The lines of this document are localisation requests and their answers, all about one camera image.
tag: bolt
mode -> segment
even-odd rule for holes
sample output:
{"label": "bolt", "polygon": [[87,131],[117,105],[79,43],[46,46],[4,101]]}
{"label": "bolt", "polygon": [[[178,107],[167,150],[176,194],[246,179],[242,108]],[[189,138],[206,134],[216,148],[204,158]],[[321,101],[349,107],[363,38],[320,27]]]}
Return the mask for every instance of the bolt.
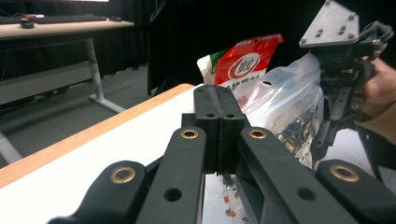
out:
{"label": "bolt", "polygon": [[345,25],[341,26],[340,30],[338,31],[338,34],[339,34],[339,35],[343,34],[344,31],[346,30],[346,28],[347,28],[347,27],[346,27]]}
{"label": "bolt", "polygon": [[285,138],[285,136],[283,136],[282,134],[280,134],[280,135],[277,137],[277,139],[279,139],[279,141],[280,141],[281,143],[285,143],[285,142],[286,142],[286,138]]}
{"label": "bolt", "polygon": [[353,19],[355,19],[355,17],[356,17],[356,13],[355,13],[355,12],[352,12],[352,13],[349,14],[349,16],[348,16],[348,18],[349,18],[350,21],[353,21]]}
{"label": "bolt", "polygon": [[332,119],[340,119],[338,115],[332,115]]}
{"label": "bolt", "polygon": [[319,30],[318,30],[318,32],[317,32],[317,37],[320,37],[320,36],[321,36],[321,33],[323,33],[323,29],[319,29]]}
{"label": "bolt", "polygon": [[347,34],[347,37],[349,37],[349,39],[353,39],[355,37],[355,32],[350,32]]}

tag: gray floor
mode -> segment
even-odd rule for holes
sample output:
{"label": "gray floor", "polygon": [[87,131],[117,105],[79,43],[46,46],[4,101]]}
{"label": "gray floor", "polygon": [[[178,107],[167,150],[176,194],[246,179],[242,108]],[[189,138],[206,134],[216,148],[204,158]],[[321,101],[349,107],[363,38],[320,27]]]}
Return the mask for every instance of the gray floor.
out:
{"label": "gray floor", "polygon": [[[126,69],[102,79],[105,98],[124,108],[146,101],[147,67]],[[37,98],[33,103],[2,113],[0,130],[23,157],[108,119],[115,112],[89,100],[91,82],[74,85],[65,95]],[[0,156],[0,168],[7,163]]]}

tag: desk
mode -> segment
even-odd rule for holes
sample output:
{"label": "desk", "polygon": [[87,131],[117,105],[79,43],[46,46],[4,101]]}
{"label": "desk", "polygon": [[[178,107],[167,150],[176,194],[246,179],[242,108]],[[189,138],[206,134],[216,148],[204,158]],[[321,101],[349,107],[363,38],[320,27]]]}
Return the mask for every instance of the desk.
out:
{"label": "desk", "polygon": [[[161,157],[181,114],[193,112],[192,93],[191,85],[179,85],[1,169],[0,223],[43,224],[69,216],[109,164],[148,165]],[[350,161],[367,160],[354,138],[347,138],[357,149]]]}
{"label": "desk", "polygon": [[[92,78],[95,94],[91,99],[120,113],[125,109],[109,102],[104,96],[92,39],[99,35],[129,34],[139,30],[140,28],[134,27],[133,22],[109,20],[36,24],[34,29],[23,29],[19,24],[0,25],[0,50],[85,41],[89,58],[88,62],[0,81],[0,105]],[[8,163],[21,159],[18,150],[1,132],[0,146],[0,153]]]}

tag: plastic bag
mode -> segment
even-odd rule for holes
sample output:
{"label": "plastic bag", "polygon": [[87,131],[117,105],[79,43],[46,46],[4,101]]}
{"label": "plastic bag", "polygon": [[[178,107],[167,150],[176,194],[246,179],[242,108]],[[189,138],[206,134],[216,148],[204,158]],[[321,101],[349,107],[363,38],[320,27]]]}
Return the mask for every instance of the plastic bag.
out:
{"label": "plastic bag", "polygon": [[277,67],[247,87],[238,104],[252,126],[277,135],[300,162],[312,168],[310,145],[323,119],[318,59],[307,53]]}
{"label": "plastic bag", "polygon": [[240,195],[235,186],[235,175],[206,175],[204,224],[248,224]]}

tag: black cable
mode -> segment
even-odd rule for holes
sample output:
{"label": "black cable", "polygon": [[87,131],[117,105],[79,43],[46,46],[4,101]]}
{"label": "black cable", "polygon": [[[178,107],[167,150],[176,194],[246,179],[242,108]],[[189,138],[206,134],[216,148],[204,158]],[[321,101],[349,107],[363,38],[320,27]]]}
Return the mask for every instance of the black cable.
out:
{"label": "black cable", "polygon": [[394,35],[392,27],[385,25],[379,21],[374,21],[364,27],[362,32],[359,34],[359,39],[380,39],[383,43],[387,43]]}
{"label": "black cable", "polygon": [[6,14],[7,16],[12,16],[12,14],[11,14],[11,13],[8,13],[8,12],[6,12],[6,11],[2,10],[2,9],[0,9],[0,12],[1,12],[1,13],[3,13],[3,14]]}

